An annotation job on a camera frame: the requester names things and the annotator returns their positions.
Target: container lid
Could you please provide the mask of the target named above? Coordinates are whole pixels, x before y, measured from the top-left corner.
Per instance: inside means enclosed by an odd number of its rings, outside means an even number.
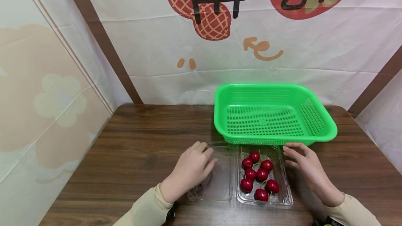
[[[228,202],[233,198],[235,183],[236,152],[234,146],[226,141],[207,142],[214,149],[212,159],[218,161],[209,176],[196,187],[188,191],[187,197],[191,202]]]

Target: wooden table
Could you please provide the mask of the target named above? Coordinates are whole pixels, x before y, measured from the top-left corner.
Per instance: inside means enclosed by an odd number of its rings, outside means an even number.
[[[357,197],[383,226],[402,225],[402,176],[341,107],[327,107],[338,136],[315,143],[333,183]],[[150,187],[174,168],[195,141],[221,141],[212,106],[124,105],[119,107],[40,225],[112,225]],[[323,217],[320,201],[299,173],[288,170],[294,205],[267,209],[182,199],[166,225],[310,226]]]

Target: clear plastic container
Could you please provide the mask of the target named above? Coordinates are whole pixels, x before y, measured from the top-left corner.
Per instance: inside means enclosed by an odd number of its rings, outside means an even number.
[[[199,201],[230,201],[235,192],[235,155],[233,146],[226,141],[209,142],[208,146],[214,149],[212,157],[218,159],[211,174],[198,186],[187,193],[189,200]]]
[[[214,149],[213,157],[218,161],[214,170],[201,184],[194,187],[187,193],[188,199],[193,203],[203,202],[230,202],[233,198],[241,203],[260,205],[264,207],[290,208],[293,205],[293,198],[286,177],[282,151],[276,146],[257,145],[233,145],[226,141],[209,142],[209,147]],[[261,185],[254,181],[254,189],[249,194],[240,190],[240,181],[243,179],[244,169],[241,161],[249,156],[251,151],[260,151],[261,160],[269,159],[274,168],[269,173],[269,179],[274,179],[280,186],[278,194],[272,194],[268,202],[256,201],[254,192]]]
[[[250,152],[259,151],[260,152],[260,163],[263,160],[270,160],[274,168],[269,172],[268,180],[274,179],[279,185],[279,192],[277,194],[270,194],[268,202],[256,201],[254,199],[254,192],[256,189],[264,188],[261,186],[261,182],[254,180],[253,190],[246,194],[240,190],[240,181],[244,178],[244,168],[241,165],[241,161],[244,158],[249,157]],[[239,146],[237,154],[237,175],[236,175],[236,196],[237,199],[246,204],[258,204],[261,206],[279,207],[279,208],[290,208],[293,205],[293,197],[289,186],[289,181],[286,176],[282,150],[278,146],[252,146],[252,145],[242,145]],[[258,170],[260,165],[256,165],[254,170]]]

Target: wristwatch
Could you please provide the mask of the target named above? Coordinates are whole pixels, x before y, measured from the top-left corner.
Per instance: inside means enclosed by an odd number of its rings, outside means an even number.
[[[176,208],[177,208],[177,206],[178,206],[178,203],[177,203],[177,202],[174,202],[173,206],[172,206],[172,207],[170,208],[170,210],[167,212],[166,221],[169,220],[169,219],[174,218],[174,216],[176,215]]]

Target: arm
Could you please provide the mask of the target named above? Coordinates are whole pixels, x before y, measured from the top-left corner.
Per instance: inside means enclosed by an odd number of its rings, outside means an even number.
[[[129,212],[114,226],[161,226],[173,203],[189,189],[203,181],[217,159],[209,161],[213,149],[205,142],[196,142],[180,156],[172,173],[162,183],[149,189]]]
[[[325,205],[328,216],[344,226],[381,226],[356,198],[337,189],[326,175],[317,154],[301,143],[287,143],[283,154],[296,162],[286,164],[300,170],[309,188]]]

